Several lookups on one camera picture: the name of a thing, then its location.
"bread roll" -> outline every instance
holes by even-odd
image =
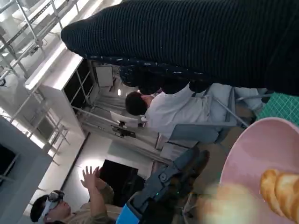
[[[211,198],[201,198],[197,208],[201,224],[256,223],[257,203],[252,194],[239,184],[214,185],[207,189]]]
[[[299,175],[289,173],[278,175],[275,183],[275,197],[279,202],[282,212],[290,220],[293,220],[291,209],[295,195],[298,193],[299,186],[297,185],[299,185]]]
[[[260,190],[264,200],[268,203],[271,210],[284,217],[285,215],[281,211],[278,200],[276,199],[274,193],[275,182],[279,174],[280,172],[276,169],[266,170],[261,177]]]
[[[299,224],[299,175],[266,170],[260,180],[264,200],[276,214]]]

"dark sweater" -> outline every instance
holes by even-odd
[[[190,79],[299,95],[298,2],[129,0],[61,37],[89,59],[137,58],[201,73]]]

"blue object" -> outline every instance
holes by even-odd
[[[138,224],[139,221],[140,220],[134,215],[128,206],[125,205],[116,220],[116,224]]]

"black monitor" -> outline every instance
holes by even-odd
[[[15,153],[0,144],[0,175],[7,176],[15,161]]]
[[[144,179],[138,176],[138,169],[109,160],[105,160],[100,178],[113,188],[113,205],[120,207],[144,187]]]

